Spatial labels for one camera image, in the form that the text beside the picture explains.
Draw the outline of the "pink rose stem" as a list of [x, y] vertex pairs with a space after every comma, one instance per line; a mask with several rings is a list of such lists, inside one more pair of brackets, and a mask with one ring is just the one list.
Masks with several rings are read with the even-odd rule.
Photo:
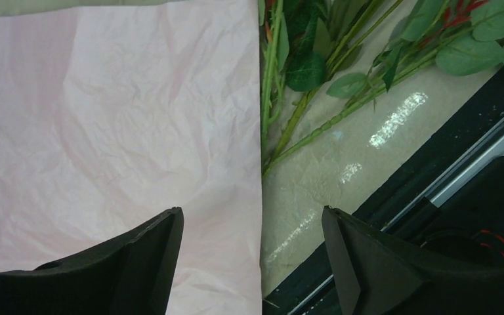
[[436, 65], [455, 76], [504, 66], [504, 1], [416, 1], [410, 13], [395, 25], [368, 70], [349, 72], [364, 52], [366, 39], [380, 30], [394, 12], [362, 41], [360, 54], [354, 61], [344, 64], [342, 70], [323, 84], [328, 96], [343, 99], [345, 104], [338, 114], [300, 139], [310, 138], [305, 146], [427, 66]]

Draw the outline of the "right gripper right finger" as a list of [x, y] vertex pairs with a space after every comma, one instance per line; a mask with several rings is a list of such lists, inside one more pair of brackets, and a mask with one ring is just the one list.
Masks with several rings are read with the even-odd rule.
[[504, 267], [421, 249], [328, 206], [322, 228], [343, 314], [504, 314]]

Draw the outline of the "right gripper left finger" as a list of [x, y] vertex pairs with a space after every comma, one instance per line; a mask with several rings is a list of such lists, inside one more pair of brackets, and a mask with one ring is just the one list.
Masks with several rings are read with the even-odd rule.
[[183, 228], [174, 207], [34, 270], [0, 272], [0, 314], [165, 314]]

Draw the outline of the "white and orange rose stems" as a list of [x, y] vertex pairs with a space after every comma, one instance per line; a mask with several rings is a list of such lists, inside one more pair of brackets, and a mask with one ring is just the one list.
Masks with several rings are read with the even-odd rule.
[[289, 146], [323, 84], [360, 54], [362, 41], [401, 1], [259, 1], [262, 174], [304, 146]]

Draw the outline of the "pink purple wrapping paper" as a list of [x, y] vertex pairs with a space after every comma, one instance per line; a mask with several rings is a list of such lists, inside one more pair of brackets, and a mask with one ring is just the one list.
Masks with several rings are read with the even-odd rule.
[[260, 314], [255, 1], [0, 17], [0, 272], [181, 207], [168, 314]]

